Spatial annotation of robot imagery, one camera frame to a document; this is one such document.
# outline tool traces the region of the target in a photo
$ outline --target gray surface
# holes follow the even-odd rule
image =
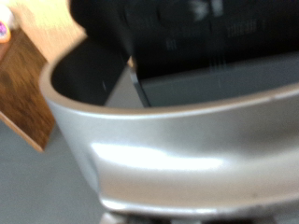
[[[0,122],[0,223],[98,224],[102,213],[57,128],[38,153]]]

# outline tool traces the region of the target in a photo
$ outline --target wooden surface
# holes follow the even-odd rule
[[[0,45],[0,119],[38,151],[44,150],[54,125],[38,88],[45,63],[21,29]]]

